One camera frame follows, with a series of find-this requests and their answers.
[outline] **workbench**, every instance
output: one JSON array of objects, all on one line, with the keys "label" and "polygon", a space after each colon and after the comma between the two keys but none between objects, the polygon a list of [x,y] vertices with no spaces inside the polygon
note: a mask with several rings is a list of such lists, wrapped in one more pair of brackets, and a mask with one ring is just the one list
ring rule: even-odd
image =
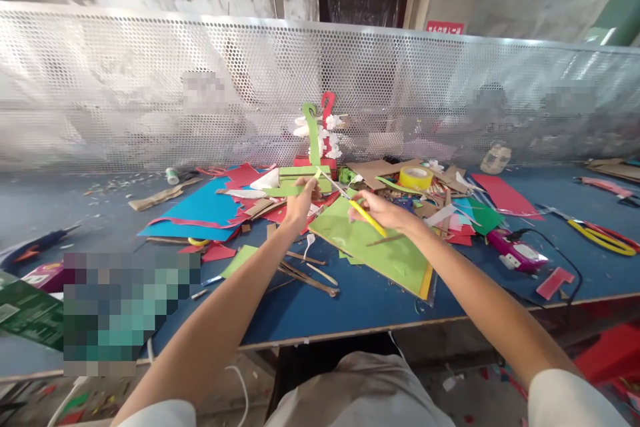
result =
[{"label": "workbench", "polygon": [[[581,185],[573,178],[586,175],[602,177],[638,189],[638,185],[625,183],[621,179],[605,177],[576,165],[548,167],[511,167],[501,177],[519,190],[531,203],[544,203],[557,207],[566,214],[589,220],[614,229],[638,240],[640,238],[640,209],[617,203],[615,196],[589,185]],[[98,205],[90,195],[84,195],[95,183],[106,184],[110,180],[135,183],[116,189],[98,197]],[[59,261],[65,252],[176,252],[179,246],[161,246],[145,243],[136,234],[149,221],[163,214],[186,195],[201,187],[187,187],[185,194],[143,212],[132,210],[127,202],[141,199],[167,188],[163,175],[139,173],[110,175],[58,175],[38,176],[20,173],[0,177],[0,207],[3,221],[0,226],[0,248],[21,240],[35,237],[58,228],[82,222],[67,241],[73,244],[66,250],[54,247],[36,260],[20,269],[24,275],[46,262]],[[584,283],[575,303],[595,302],[638,296],[640,294],[640,255],[624,257],[589,242],[579,235],[564,220],[546,215],[544,221],[531,221],[535,228],[556,243],[557,247],[581,269]],[[531,227],[516,217],[507,217],[511,230]],[[266,220],[253,223],[248,234],[241,234],[230,242],[229,247],[238,248],[248,244],[260,246],[266,238]],[[570,265],[553,248],[535,234],[525,234],[523,240],[546,255],[550,262],[543,267],[538,279],[508,270],[498,259],[497,252],[484,244],[483,238],[473,238],[473,247],[456,248],[476,263],[496,282],[543,305],[559,305],[563,301],[559,294],[545,302],[535,293],[537,286],[547,278],[549,270],[561,266],[573,273]],[[303,253],[305,242],[294,243],[291,250]],[[391,284],[367,266],[352,266],[338,256],[337,250],[317,240],[308,251],[308,256],[324,260],[322,270],[339,282],[341,293],[330,298],[326,293],[301,282],[273,290],[265,295],[245,335],[240,350],[259,350],[272,346],[284,346],[313,342],[341,336],[364,334],[418,326],[430,322],[443,322],[463,317],[464,311],[456,302],[447,286],[439,280],[435,303],[431,307],[415,296]],[[299,260],[292,260],[294,266]],[[206,280],[221,272],[231,260],[208,262],[202,265],[201,279]],[[283,274],[276,274],[271,286],[288,281]],[[570,294],[577,280],[563,288]],[[191,293],[201,290],[199,284],[191,286]],[[179,302],[177,311],[167,319],[153,337],[156,354],[160,354],[172,335],[197,308],[203,299],[194,302],[186,298]],[[21,338],[0,338],[0,380],[30,376],[60,375],[63,367],[62,355]]]}]

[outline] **forearm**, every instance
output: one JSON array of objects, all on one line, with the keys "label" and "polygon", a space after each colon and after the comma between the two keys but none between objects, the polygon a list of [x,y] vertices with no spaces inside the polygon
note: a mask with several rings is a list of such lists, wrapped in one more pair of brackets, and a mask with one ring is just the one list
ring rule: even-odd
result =
[{"label": "forearm", "polygon": [[158,356],[113,425],[162,400],[183,399],[198,406],[215,375],[236,352],[258,303],[297,234],[295,227],[283,223],[242,267],[209,295]]},{"label": "forearm", "polygon": [[529,386],[533,377],[548,368],[580,375],[567,355],[503,288],[443,242],[418,219],[405,234],[447,284],[478,330]]}]

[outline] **metal fence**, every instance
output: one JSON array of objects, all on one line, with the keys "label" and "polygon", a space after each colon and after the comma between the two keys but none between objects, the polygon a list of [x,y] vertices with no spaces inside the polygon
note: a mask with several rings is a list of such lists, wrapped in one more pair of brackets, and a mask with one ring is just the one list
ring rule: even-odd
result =
[{"label": "metal fence", "polygon": [[341,161],[640,153],[637,49],[0,3],[0,169],[291,164],[336,94]]}]

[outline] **tape roll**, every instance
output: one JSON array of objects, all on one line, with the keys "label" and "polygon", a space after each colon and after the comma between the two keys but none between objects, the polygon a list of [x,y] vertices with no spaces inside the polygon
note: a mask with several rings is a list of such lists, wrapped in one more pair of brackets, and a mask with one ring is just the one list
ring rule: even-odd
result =
[{"label": "tape roll", "polygon": [[424,167],[402,167],[399,183],[403,187],[426,190],[431,187],[433,172]]}]

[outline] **person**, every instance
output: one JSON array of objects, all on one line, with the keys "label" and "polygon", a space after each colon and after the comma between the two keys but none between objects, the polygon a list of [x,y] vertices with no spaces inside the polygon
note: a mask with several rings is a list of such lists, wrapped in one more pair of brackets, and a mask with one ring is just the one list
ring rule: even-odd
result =
[{"label": "person", "polygon": [[[296,184],[304,185],[304,190],[287,199],[282,224],[179,328],[113,426],[195,425],[195,409],[236,353],[280,261],[306,225],[312,198],[319,195],[315,179],[301,178]],[[382,226],[405,234],[421,250],[469,318],[515,371],[529,392],[529,425],[627,425],[529,312],[484,272],[408,211],[368,191],[354,196],[360,199]],[[349,216],[363,220],[354,209]],[[366,340],[367,336],[356,337],[306,357],[296,352],[312,349],[314,344],[281,349],[274,387],[277,398],[267,427],[453,427],[395,345],[386,344],[380,334]]]}]

